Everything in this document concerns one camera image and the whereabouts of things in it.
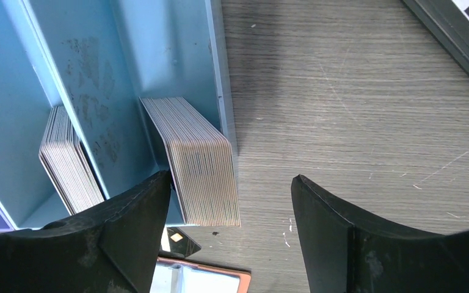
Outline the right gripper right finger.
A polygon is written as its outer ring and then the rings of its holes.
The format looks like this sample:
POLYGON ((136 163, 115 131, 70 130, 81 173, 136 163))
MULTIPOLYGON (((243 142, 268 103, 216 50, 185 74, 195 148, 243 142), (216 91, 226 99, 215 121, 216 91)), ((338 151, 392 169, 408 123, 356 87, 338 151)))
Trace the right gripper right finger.
POLYGON ((401 225, 304 175, 291 199, 311 292, 469 292, 469 230, 401 225))

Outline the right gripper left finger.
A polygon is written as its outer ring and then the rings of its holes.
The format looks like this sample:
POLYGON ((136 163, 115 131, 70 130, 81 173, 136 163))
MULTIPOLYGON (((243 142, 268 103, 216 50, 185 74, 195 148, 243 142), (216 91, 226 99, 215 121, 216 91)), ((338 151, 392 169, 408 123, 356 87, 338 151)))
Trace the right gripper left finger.
POLYGON ((0 292, 149 292, 168 171, 39 230, 0 233, 0 292))

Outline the brown leather card holder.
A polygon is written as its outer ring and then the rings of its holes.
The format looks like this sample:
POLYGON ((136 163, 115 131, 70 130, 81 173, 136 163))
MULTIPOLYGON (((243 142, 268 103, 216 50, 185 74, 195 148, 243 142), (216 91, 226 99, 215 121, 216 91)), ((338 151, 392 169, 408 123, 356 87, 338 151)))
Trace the brown leather card holder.
POLYGON ((150 291, 238 293, 247 292, 251 280, 249 272, 159 257, 150 291))

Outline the black credit card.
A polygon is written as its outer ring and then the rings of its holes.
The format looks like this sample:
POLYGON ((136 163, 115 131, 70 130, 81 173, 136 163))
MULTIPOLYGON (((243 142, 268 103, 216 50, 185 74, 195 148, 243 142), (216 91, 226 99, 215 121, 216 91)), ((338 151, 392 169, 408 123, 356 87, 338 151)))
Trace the black credit card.
POLYGON ((202 247, 178 227, 166 227, 162 231, 159 252, 171 258, 188 258, 202 247))

